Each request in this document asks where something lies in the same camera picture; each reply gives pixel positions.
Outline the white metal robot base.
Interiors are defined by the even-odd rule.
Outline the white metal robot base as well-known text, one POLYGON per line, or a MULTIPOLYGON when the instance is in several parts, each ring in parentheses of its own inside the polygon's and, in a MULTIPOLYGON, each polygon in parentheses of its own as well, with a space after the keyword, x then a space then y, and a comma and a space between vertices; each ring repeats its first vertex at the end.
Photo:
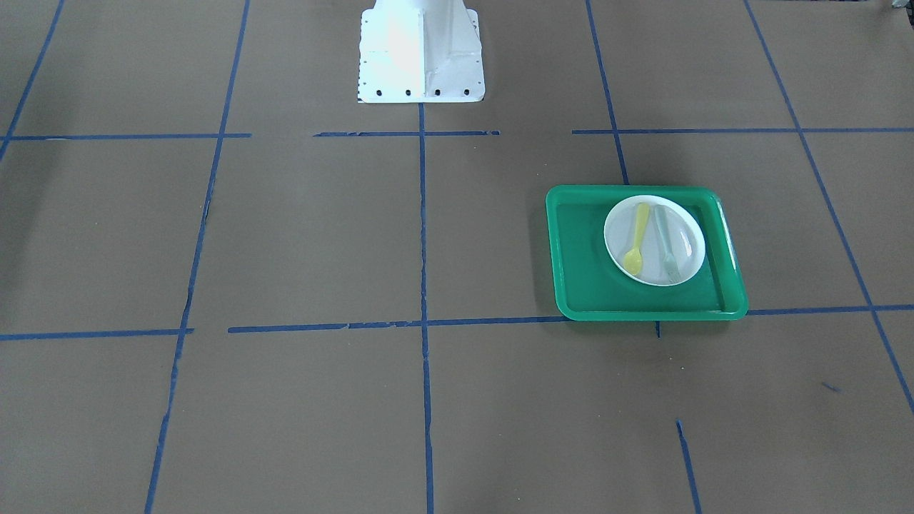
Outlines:
POLYGON ((358 102, 486 97, 479 16, 463 1, 376 1, 361 13, 360 29, 358 102))

